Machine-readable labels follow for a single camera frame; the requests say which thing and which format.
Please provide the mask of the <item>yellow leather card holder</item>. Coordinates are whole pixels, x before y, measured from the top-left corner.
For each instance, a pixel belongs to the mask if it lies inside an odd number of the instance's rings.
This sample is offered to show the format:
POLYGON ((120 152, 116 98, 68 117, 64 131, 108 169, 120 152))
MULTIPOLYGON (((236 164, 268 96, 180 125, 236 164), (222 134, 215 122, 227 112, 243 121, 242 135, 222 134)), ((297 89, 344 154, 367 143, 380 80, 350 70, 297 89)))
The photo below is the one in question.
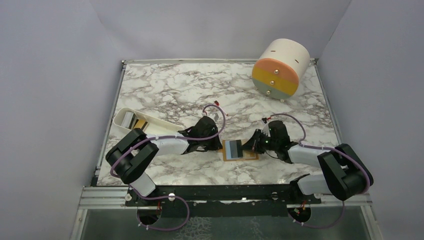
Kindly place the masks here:
POLYGON ((243 149, 243 145, 247 141, 247 139, 223 140, 221 150, 223 161, 233 162, 259 160, 259 155, 257 153, 243 149))

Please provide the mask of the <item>cylindrical pastel drawer box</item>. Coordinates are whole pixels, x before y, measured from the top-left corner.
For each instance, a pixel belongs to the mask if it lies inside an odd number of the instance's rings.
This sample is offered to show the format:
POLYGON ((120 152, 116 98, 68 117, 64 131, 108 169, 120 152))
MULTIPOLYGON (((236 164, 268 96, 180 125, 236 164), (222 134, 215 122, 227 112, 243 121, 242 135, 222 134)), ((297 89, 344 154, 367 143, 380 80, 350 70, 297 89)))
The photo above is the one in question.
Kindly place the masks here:
POLYGON ((286 100, 298 90, 309 64, 310 54, 302 44, 279 38, 272 41, 255 62, 252 82, 260 93, 286 100))

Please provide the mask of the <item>black metal base rail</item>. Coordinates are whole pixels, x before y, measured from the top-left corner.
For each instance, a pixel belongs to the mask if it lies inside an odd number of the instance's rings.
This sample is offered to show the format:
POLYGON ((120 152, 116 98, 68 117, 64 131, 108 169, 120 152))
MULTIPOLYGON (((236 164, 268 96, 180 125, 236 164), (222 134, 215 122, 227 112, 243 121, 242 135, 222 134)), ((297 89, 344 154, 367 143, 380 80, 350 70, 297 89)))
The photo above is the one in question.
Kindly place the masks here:
POLYGON ((286 217, 301 204, 320 204, 304 195, 294 183, 249 185, 158 185, 148 199, 124 187, 119 207, 162 218, 190 217, 286 217))

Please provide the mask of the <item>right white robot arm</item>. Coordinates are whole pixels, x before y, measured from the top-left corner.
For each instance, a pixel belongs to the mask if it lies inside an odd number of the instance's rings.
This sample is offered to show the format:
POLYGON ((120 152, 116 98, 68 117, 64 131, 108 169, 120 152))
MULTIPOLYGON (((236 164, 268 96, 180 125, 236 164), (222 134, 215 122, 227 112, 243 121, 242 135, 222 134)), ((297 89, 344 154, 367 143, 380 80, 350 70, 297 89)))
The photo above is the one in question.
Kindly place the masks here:
POLYGON ((345 201, 367 192, 374 183, 372 174, 350 145, 318 147, 292 141, 281 120, 256 129, 242 149, 256 154, 272 151, 283 162, 321 169, 321 174, 307 174, 292 181, 295 186, 288 190, 288 196, 296 204, 314 194, 333 195, 345 201))

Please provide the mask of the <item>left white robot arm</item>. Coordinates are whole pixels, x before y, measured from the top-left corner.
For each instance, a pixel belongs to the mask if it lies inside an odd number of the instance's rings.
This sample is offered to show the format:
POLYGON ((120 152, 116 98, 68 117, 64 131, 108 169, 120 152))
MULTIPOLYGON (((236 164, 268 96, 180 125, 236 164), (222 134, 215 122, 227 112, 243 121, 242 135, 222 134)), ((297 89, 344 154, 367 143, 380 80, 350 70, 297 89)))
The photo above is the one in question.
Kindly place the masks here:
POLYGON ((173 135, 147 134, 135 128, 108 151, 105 159, 111 175, 137 191, 138 199, 149 206, 157 200, 156 185, 145 173, 152 160, 163 155, 220 150, 218 133, 216 122, 208 116, 173 135))

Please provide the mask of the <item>white oval plastic tray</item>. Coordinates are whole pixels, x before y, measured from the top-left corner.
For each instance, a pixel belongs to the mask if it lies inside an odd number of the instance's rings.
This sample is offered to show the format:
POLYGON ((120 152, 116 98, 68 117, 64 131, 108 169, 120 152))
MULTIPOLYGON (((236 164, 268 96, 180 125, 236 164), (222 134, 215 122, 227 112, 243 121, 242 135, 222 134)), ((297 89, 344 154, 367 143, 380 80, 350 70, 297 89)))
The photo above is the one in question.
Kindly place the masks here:
POLYGON ((141 128, 144 133, 154 135, 172 135, 177 131, 185 129, 181 125, 147 115, 128 107, 123 107, 117 111, 112 124, 115 126, 115 129, 121 132, 122 136, 130 132, 130 127, 141 128))

